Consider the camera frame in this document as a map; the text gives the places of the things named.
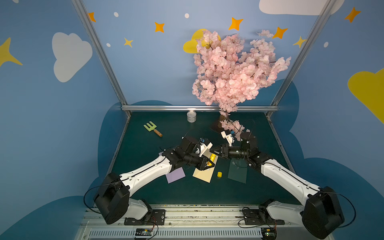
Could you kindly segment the cream yellow envelope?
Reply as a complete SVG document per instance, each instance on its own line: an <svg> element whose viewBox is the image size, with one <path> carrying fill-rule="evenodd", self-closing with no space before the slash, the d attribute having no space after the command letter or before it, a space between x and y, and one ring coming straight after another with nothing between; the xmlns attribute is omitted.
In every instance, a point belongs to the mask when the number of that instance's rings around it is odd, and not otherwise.
<svg viewBox="0 0 384 240"><path fill-rule="evenodd" d="M209 153L204 153L204 156L206 156L207 158L210 158L211 154L212 153L210 153L210 152ZM210 183L211 179L212 179L212 176L213 176L213 173L214 173L214 169L215 169L215 166L213 167L212 165L210 165L209 169L204 170L204 171L200 171L198 169L195 169L195 171L193 173L193 177L196 178L196 179L202 180L204 182Z"/></svg>

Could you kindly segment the dark green envelope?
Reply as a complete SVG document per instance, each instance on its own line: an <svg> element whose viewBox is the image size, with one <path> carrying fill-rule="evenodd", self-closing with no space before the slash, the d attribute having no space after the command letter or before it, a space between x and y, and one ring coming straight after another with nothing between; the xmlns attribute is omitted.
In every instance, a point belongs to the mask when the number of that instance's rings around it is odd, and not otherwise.
<svg viewBox="0 0 384 240"><path fill-rule="evenodd" d="M247 181L248 165L244 159L235 159L230 161L228 178L245 184Z"/></svg>

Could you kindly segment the purple envelope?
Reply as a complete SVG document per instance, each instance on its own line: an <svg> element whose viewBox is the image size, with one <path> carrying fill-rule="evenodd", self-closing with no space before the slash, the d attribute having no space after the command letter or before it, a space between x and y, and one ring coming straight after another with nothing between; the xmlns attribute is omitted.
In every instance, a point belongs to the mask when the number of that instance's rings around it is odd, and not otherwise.
<svg viewBox="0 0 384 240"><path fill-rule="evenodd" d="M178 180L184 178L185 176L186 176L186 174L184 172L184 169L181 167L181 168L178 168L178 169L166 174L166 179L167 179L168 184L171 184L175 181L178 181Z"/></svg>

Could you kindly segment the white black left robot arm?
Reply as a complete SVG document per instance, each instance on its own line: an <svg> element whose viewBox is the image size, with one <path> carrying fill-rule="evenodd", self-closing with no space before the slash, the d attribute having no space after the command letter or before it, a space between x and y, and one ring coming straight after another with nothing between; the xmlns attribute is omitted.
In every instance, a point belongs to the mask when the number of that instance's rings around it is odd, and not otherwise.
<svg viewBox="0 0 384 240"><path fill-rule="evenodd" d="M185 165L205 171L215 166L205 156L213 144L208 139L196 140L182 138L179 146L169 148L152 162L128 173L108 174L94 196L94 202L106 224L111 225L123 216L148 221L152 209L143 200L131 200L130 197L153 180L165 176Z"/></svg>

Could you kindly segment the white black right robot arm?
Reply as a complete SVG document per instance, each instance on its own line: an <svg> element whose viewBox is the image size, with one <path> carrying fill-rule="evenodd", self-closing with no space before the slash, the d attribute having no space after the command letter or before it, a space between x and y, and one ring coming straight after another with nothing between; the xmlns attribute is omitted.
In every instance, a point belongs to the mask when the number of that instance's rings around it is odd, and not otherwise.
<svg viewBox="0 0 384 240"><path fill-rule="evenodd" d="M272 201L265 209L273 220L283 220L303 226L318 239L325 239L337 228L342 228L345 217L337 193L330 187L321 188L299 177L277 160L258 148L255 136L250 132L240 135L240 146L233 145L231 131L222 131L228 142L213 152L223 159L243 159L249 167L270 178L288 191L299 205Z"/></svg>

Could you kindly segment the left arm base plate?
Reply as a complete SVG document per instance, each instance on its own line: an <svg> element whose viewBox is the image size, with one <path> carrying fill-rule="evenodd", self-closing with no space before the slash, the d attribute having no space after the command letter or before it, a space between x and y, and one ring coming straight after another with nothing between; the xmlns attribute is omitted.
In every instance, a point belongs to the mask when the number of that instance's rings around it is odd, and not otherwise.
<svg viewBox="0 0 384 240"><path fill-rule="evenodd" d="M163 226L165 224L166 210L149 210L144 217L137 220L134 218L125 218L125 226L144 226L144 225L153 225L154 223L158 226Z"/></svg>

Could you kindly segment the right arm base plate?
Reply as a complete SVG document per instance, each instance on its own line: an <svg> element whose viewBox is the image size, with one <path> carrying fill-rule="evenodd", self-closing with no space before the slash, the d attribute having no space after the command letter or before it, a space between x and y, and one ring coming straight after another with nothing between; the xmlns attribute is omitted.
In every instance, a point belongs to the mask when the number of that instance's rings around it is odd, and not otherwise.
<svg viewBox="0 0 384 240"><path fill-rule="evenodd" d="M273 219L266 210L243 208L244 222L247 226L284 225L283 220Z"/></svg>

